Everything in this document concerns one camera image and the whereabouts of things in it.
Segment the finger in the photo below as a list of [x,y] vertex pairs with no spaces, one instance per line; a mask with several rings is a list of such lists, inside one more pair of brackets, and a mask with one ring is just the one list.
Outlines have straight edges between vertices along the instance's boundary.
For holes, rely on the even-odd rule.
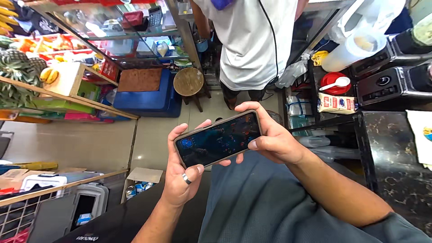
[[204,166],[202,164],[194,165],[186,169],[185,174],[187,179],[194,182],[204,171]]
[[257,139],[252,140],[248,144],[250,150],[267,150],[276,153],[283,153],[283,143],[279,141],[277,137],[261,136]]
[[175,127],[169,134],[168,134],[168,153],[175,153],[174,148],[174,139],[178,137],[180,134],[182,134],[187,129],[187,124],[183,123]]
[[264,107],[262,107],[262,105],[256,101],[243,102],[242,104],[236,106],[234,110],[237,112],[243,112],[245,110],[255,110],[258,112],[258,116],[260,117],[260,119],[272,119],[267,113],[266,109],[264,109]]
[[202,128],[202,127],[208,126],[210,124],[212,124],[212,120],[207,119],[203,123],[201,123],[199,126],[197,126],[195,129]]
[[243,162],[243,153],[237,154],[237,158],[235,159],[235,162],[237,164],[240,164],[241,162]]
[[220,165],[222,166],[228,166],[231,164],[230,160],[222,160],[221,162],[219,162]]

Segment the calculator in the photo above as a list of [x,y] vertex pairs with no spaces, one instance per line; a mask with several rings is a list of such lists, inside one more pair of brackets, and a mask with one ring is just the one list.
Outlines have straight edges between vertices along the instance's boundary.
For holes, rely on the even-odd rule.
[[149,27],[159,26],[163,17],[162,9],[160,6],[149,9]]

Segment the brown mat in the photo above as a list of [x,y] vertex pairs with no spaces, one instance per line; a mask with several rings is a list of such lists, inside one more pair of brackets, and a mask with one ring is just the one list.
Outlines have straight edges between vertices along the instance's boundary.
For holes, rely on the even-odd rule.
[[161,68],[124,70],[121,72],[117,91],[157,91],[159,90],[161,73]]

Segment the smartphone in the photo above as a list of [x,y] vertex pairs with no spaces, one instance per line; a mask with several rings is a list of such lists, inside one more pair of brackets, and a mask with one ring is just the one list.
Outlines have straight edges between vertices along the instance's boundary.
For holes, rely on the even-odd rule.
[[183,167],[197,164],[206,167],[248,150],[248,143],[261,135],[258,113],[247,110],[182,134],[174,144]]

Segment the phone case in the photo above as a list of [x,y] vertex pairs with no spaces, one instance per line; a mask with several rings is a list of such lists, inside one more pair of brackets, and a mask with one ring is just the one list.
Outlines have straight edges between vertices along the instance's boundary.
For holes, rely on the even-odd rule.
[[[240,117],[240,116],[243,116],[243,115],[245,115],[245,114],[249,114],[249,113],[255,113],[255,116],[257,117],[257,121],[258,121],[258,128],[260,129],[260,136],[262,136],[262,135],[263,135],[263,132],[262,132],[262,130],[261,130],[260,117],[258,116],[258,112],[256,112],[255,110],[247,110],[247,111],[244,111],[244,112],[238,113],[237,115],[232,116],[232,117],[230,117],[230,118],[227,118],[227,119],[223,119],[223,120],[217,121],[217,122],[215,122],[215,123],[213,123],[213,124],[211,124],[211,125],[208,125],[208,126],[205,126],[205,127],[203,127],[203,128],[198,128],[198,129],[195,129],[195,130],[189,131],[189,132],[187,132],[187,133],[184,133],[184,134],[182,134],[182,135],[176,137],[176,139],[174,139],[174,147],[175,147],[175,150],[177,151],[177,154],[179,154],[179,158],[180,158],[180,160],[181,160],[181,164],[183,165],[183,167],[186,169],[186,165],[184,164],[183,159],[181,158],[180,153],[178,152],[178,149],[177,149],[177,145],[176,145],[176,144],[177,144],[177,141],[178,141],[178,140],[183,139],[183,138],[185,138],[185,137],[189,137],[189,136],[191,136],[192,134],[195,134],[195,133],[197,133],[197,132],[200,132],[200,131],[203,131],[203,130],[206,130],[206,129],[212,128],[212,127],[214,127],[214,126],[217,126],[217,125],[219,125],[219,124],[222,124],[222,123],[228,122],[228,121],[230,121],[230,120],[233,120],[233,119],[235,119],[235,118],[238,118],[238,117]],[[248,151],[248,150],[249,150],[249,149],[245,149],[245,150],[239,151],[239,152],[234,153],[234,154],[232,154],[232,155],[230,155],[230,156],[228,156],[228,157],[225,157],[225,158],[220,159],[220,160],[218,160],[218,161],[215,161],[215,162],[213,162],[213,163],[211,163],[211,164],[208,164],[208,165],[206,165],[206,166],[204,166],[204,167],[211,166],[211,165],[213,165],[214,163],[221,162],[222,160],[226,160],[226,159],[229,158],[229,157],[235,156],[235,155],[237,155],[237,154],[239,154],[239,153],[243,153],[243,152]]]

